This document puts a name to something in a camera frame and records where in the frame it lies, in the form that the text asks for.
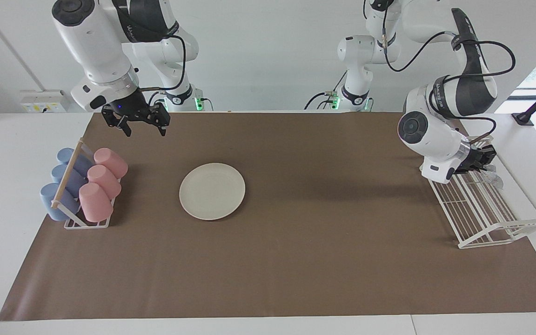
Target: white table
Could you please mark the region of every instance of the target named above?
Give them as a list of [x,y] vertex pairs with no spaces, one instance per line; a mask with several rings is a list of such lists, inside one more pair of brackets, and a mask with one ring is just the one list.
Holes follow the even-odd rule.
[[[91,114],[0,114],[0,308],[24,257],[40,227],[45,210],[38,197],[40,187],[50,182],[60,148],[73,147],[83,135]],[[534,129],[521,130],[508,116],[496,116],[502,131],[496,134],[498,150],[513,173],[511,142],[503,136],[515,129],[531,137]],[[476,133],[478,127],[468,125]],[[536,152],[536,144],[530,146]],[[536,199],[536,185],[517,176],[529,196]],[[514,182],[506,196],[517,205],[518,214],[536,215],[536,209]],[[536,236],[532,238],[536,247]],[[247,318],[185,320],[65,320],[52,322],[0,322],[0,334],[530,334],[536,332],[536,314],[354,316],[325,318]]]

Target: cable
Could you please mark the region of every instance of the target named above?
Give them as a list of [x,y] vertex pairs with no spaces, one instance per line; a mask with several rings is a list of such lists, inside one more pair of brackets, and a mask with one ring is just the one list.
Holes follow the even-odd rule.
[[338,83],[336,84],[336,86],[334,87],[332,92],[336,93],[336,90],[338,89],[338,85],[340,85],[342,83],[342,79],[344,79],[344,76],[346,76],[347,74],[348,74],[348,70],[346,70],[344,72],[344,74],[342,74],[341,80],[338,81]]
[[[431,108],[433,108],[433,110],[436,113],[441,114],[440,111],[434,106],[434,103],[431,100],[432,97],[434,97],[434,91],[433,90],[429,93],[429,104],[431,105]],[[490,121],[491,123],[493,123],[493,127],[491,128],[490,131],[488,131],[485,134],[479,136],[478,138],[472,140],[470,142],[470,144],[475,144],[475,143],[479,142],[480,140],[483,140],[487,136],[493,134],[493,132],[496,131],[496,129],[497,129],[497,122],[494,119],[490,119],[489,117],[464,117],[464,116],[454,116],[454,115],[444,115],[444,117],[446,117],[447,119],[455,119],[455,120],[482,120],[482,121]]]
[[317,109],[320,109],[320,107],[322,106],[322,104],[324,104],[324,107],[323,107],[322,109],[326,109],[326,106],[327,106],[328,104],[331,104],[332,102],[334,102],[334,101],[332,101],[332,100],[322,101],[322,102],[320,102],[319,105],[317,105]]
[[376,103],[376,101],[374,100],[374,98],[368,98],[368,102],[366,103],[365,106],[369,106],[369,102],[372,102],[372,106],[369,109],[369,111],[372,112],[372,110],[374,109],[374,104]]
[[446,32],[439,32],[437,34],[435,34],[434,36],[432,36],[429,40],[427,40],[427,42],[425,42],[425,44],[423,44],[423,46],[421,46],[421,49],[419,49],[419,51],[417,51],[417,53],[415,54],[415,56],[413,57],[413,59],[411,59],[403,68],[394,68],[392,66],[392,64],[390,64],[390,60],[388,58],[388,49],[387,47],[384,49],[384,57],[386,57],[386,63],[388,64],[388,67],[393,70],[394,72],[402,72],[404,70],[406,70],[409,66],[411,66],[411,64],[413,64],[413,62],[417,59],[417,57],[419,57],[419,55],[423,52],[423,50],[425,50],[425,47],[427,47],[428,44],[430,44],[435,38],[437,38],[438,36],[441,36],[443,34],[446,34]]
[[181,41],[181,45],[183,46],[183,70],[181,71],[181,79],[179,79],[179,83],[175,85],[174,87],[146,87],[141,88],[140,91],[142,92],[149,92],[149,91],[172,91],[173,89],[177,89],[178,87],[183,84],[183,81],[185,80],[185,59],[187,58],[187,49],[185,47],[185,41],[181,36],[173,35],[169,38],[175,38],[177,40]]
[[148,105],[149,105],[149,106],[152,106],[153,99],[154,99],[158,94],[160,94],[160,92],[155,92],[153,95],[151,95],[150,99],[148,100]]
[[208,99],[208,98],[202,98],[200,99],[201,101],[208,101],[210,102],[210,106],[212,107],[212,112],[214,112],[214,104],[212,103],[212,100]]
[[311,98],[311,99],[309,100],[309,102],[307,102],[307,105],[306,105],[306,107],[305,107],[303,110],[307,110],[307,108],[310,106],[310,104],[311,104],[315,99],[321,97],[322,95],[325,96],[326,93],[325,93],[325,92],[322,92],[322,93],[318,93],[318,94],[314,95],[313,98]]
[[369,20],[368,19],[368,16],[365,14],[365,6],[368,4],[368,0],[363,0],[363,17],[366,19],[366,20]]
[[502,49],[506,50],[506,52],[510,55],[510,58],[512,59],[512,66],[510,66],[510,68],[508,68],[508,70],[503,70],[503,71],[500,71],[500,72],[492,72],[491,74],[461,74],[459,76],[454,76],[454,77],[444,79],[444,83],[447,83],[449,81],[453,81],[455,79],[466,78],[466,77],[495,77],[495,76],[500,76],[502,74],[507,74],[508,72],[512,72],[512,70],[514,70],[515,67],[516,67],[516,56],[514,55],[514,52],[512,51],[512,49],[510,49],[510,47],[507,47],[505,44],[502,44],[500,42],[496,42],[496,41],[493,41],[493,40],[482,40],[482,41],[478,41],[478,42],[475,42],[475,41],[464,42],[464,44],[475,44],[475,45],[492,44],[492,45],[497,45],[499,47],[502,47]]

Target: electrical outlet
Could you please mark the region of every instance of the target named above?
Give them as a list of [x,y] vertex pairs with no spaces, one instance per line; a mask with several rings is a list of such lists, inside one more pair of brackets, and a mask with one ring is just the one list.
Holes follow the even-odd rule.
[[38,106],[34,104],[34,100],[36,100],[35,97],[24,97],[20,101],[20,104],[22,105],[22,108],[24,108],[24,110],[28,113],[42,113],[39,112]]
[[50,97],[47,101],[53,113],[67,113],[70,108],[70,101],[65,97]]
[[29,113],[67,113],[70,100],[61,91],[21,91],[21,105]]
[[37,97],[34,100],[34,104],[36,105],[36,110],[38,110],[39,113],[51,113],[52,112],[52,108],[49,105],[48,97]]

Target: table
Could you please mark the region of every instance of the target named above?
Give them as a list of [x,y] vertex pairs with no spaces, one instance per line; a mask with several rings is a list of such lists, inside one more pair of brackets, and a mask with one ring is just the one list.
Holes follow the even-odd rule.
[[[21,197],[26,189],[38,192],[40,186],[49,181],[48,172],[55,165],[49,157],[54,157],[57,150],[73,146],[83,134],[92,116],[90,114],[0,114],[0,202],[9,201],[7,210],[0,210],[0,222],[17,218],[13,227],[0,226],[0,307],[15,279],[28,248],[36,235],[44,215],[44,209],[38,197]],[[508,117],[501,123],[511,125]],[[8,185],[8,191],[2,191]],[[510,186],[517,193],[517,186]],[[128,320],[128,321],[65,321],[65,322],[20,322],[0,324],[0,333],[20,333],[20,331],[47,333],[52,329],[72,327],[84,332],[100,333],[108,327],[115,333],[133,333],[134,329],[147,328],[150,333],[166,333],[174,329],[177,333],[239,333],[249,329],[264,329],[267,333],[276,333],[290,329],[289,333],[315,334],[359,334],[376,331],[379,334],[442,334],[453,331],[454,334],[472,333],[477,329],[481,334],[496,334],[499,330],[511,334],[531,333],[536,331],[536,314],[525,315],[443,315],[443,316],[358,316],[350,318],[269,318],[269,319],[227,319],[227,320]]]

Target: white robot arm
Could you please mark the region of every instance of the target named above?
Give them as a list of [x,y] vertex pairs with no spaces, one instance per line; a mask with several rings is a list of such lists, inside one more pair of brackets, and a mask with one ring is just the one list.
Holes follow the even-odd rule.
[[[72,96],[88,112],[102,108],[110,127],[130,136],[127,122],[144,121],[165,136],[170,123],[165,106],[149,106],[142,91],[163,91],[169,110],[197,109],[196,89],[184,66],[197,57],[199,47],[179,26],[167,0],[57,0],[53,17],[86,74]],[[165,87],[139,88],[122,43],[132,43],[136,57],[153,64]]]
[[447,121],[484,113],[496,100],[493,76],[500,73],[489,73],[481,44],[500,44],[479,42],[466,14],[449,7],[445,0],[370,0],[366,17],[372,36],[353,36],[339,45],[350,79],[340,91],[341,108],[362,109],[372,80],[372,76],[363,76],[367,64],[387,64],[396,72],[406,68],[391,66],[400,54],[398,24],[402,23],[404,32],[415,42],[448,42],[459,59],[460,70],[455,76],[444,76],[409,93],[398,133],[411,150],[425,157],[425,178],[447,184],[453,174],[484,170],[496,156],[493,147],[471,146]]

